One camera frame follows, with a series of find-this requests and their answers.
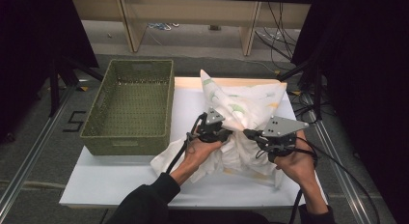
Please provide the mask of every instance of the black sleeve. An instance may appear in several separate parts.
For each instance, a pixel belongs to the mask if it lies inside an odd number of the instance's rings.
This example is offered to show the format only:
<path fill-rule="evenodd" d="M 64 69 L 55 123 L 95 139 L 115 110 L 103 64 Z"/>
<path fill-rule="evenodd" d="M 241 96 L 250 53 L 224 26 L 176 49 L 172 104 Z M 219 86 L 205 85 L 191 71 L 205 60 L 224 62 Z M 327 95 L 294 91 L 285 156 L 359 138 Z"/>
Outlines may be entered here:
<path fill-rule="evenodd" d="M 162 173 L 151 185 L 141 185 L 120 203 L 106 224 L 166 223 L 168 203 L 180 187 L 168 174 Z"/>
<path fill-rule="evenodd" d="M 307 212 L 306 205 L 298 207 L 302 224 L 335 224 L 334 214 L 331 207 L 328 212 L 323 214 L 310 214 Z"/>

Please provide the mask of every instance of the green basket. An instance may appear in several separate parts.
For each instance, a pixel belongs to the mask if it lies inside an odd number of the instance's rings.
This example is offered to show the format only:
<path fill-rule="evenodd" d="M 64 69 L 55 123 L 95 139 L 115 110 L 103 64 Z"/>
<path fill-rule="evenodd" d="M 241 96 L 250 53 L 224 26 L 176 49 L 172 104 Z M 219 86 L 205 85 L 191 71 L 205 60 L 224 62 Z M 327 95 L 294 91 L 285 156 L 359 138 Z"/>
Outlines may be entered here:
<path fill-rule="evenodd" d="M 156 155 L 169 145 L 173 61 L 112 60 L 81 132 L 94 155 Z"/>

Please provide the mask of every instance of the patterned cloth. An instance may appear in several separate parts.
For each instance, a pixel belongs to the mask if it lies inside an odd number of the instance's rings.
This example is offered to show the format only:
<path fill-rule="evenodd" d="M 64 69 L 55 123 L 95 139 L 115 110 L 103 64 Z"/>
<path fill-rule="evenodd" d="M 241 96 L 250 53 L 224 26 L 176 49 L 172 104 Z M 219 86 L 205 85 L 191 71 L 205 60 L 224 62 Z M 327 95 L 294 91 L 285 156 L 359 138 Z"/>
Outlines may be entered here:
<path fill-rule="evenodd" d="M 267 154 L 256 158 L 259 146 L 256 142 L 248 140 L 242 130 L 265 128 L 283 99 L 286 83 L 272 79 L 271 84 L 221 87 L 203 70 L 201 79 L 207 108 L 213 107 L 223 115 L 226 119 L 223 121 L 223 127 L 232 130 L 233 134 L 220 151 L 212 153 L 199 167 L 190 178 L 191 182 L 196 182 L 206 174 L 224 170 L 229 173 L 246 172 L 247 176 L 252 177 L 262 175 L 272 178 L 278 185 L 283 172 L 275 169 L 276 165 L 268 161 Z M 166 171 L 183 141 L 184 139 L 180 139 L 171 143 L 167 150 L 152 160 L 150 164 L 158 175 Z M 182 159 L 183 156 L 174 169 L 179 166 Z"/>

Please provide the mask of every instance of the gray floor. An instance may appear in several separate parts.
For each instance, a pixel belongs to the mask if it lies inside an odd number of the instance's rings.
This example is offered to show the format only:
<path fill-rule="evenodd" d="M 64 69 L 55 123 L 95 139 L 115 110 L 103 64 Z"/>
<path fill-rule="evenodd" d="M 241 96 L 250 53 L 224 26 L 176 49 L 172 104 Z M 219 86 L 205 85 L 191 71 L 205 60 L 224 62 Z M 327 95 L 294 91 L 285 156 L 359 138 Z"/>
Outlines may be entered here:
<path fill-rule="evenodd" d="M 100 63 L 100 71 L 104 73 L 111 58 L 174 58 L 177 72 L 180 75 L 197 75 L 204 69 L 210 75 L 253 75 L 254 77 L 274 77 L 277 68 L 271 64 L 271 51 L 259 39 L 255 38 L 251 56 L 244 57 L 238 37 L 238 28 L 222 27 L 221 31 L 208 30 L 207 26 L 180 25 L 171 31 L 148 29 L 142 45 L 137 53 L 130 53 L 123 26 L 115 22 L 84 21 L 89 39 Z M 288 30 L 296 38 L 299 31 Z M 281 44 L 277 47 L 285 50 Z M 292 68 L 286 58 L 273 52 L 274 61 L 283 68 Z M 65 129 L 76 128 L 68 124 L 73 111 L 89 110 L 99 83 L 90 76 L 81 73 L 81 79 L 87 79 L 81 85 L 88 91 L 75 91 L 53 129 L 52 135 L 33 168 L 27 182 L 16 198 L 4 223 L 99 223 L 105 210 L 72 210 L 60 206 L 59 200 L 67 184 L 70 173 L 83 147 L 78 132 L 64 132 Z M 289 79 L 288 88 L 296 90 L 297 77 Z M 41 99 L 36 101 L 26 116 L 14 130 L 16 140 L 0 145 L 0 194 L 3 194 L 8 182 L 17 172 L 25 155 L 35 143 L 44 126 L 49 112 L 49 91 L 47 83 L 39 92 Z M 299 98 L 294 98 L 294 110 L 301 107 Z M 330 105 L 322 107 L 323 123 L 337 149 L 343 165 L 363 184 L 374 200 L 380 214 L 381 223 L 395 223 L 388 208 L 379 195 L 375 185 L 359 158 L 353 156 L 353 148 L 342 125 Z M 84 120 L 85 115 L 75 116 L 76 120 Z M 307 130 L 307 138 L 321 145 L 314 127 Z M 327 194 L 329 204 L 334 208 L 338 223 L 359 223 L 345 199 L 333 167 L 326 157 L 319 160 L 317 174 Z M 368 199 L 359 191 L 368 215 L 373 217 Z M 257 210 L 271 221 L 288 222 L 290 209 Z"/>

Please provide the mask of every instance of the white tabletop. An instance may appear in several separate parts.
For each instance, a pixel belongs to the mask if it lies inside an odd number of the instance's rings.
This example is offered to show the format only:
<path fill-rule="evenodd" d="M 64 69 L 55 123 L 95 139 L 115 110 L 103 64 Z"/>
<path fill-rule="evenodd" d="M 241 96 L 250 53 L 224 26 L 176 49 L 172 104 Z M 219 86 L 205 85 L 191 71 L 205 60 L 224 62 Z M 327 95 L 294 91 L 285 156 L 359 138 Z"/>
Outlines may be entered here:
<path fill-rule="evenodd" d="M 190 131 L 204 112 L 200 89 L 175 89 L 171 141 Z M 276 116 L 295 119 L 288 95 L 285 94 Z M 157 175 L 150 167 L 153 156 L 94 156 L 84 147 L 71 174 L 60 204 L 71 208 L 116 207 L 123 198 L 141 184 L 151 184 Z M 256 209 L 292 206 L 298 184 L 284 176 L 279 187 L 266 179 L 242 175 L 214 173 L 198 182 L 187 181 L 171 209 Z"/>

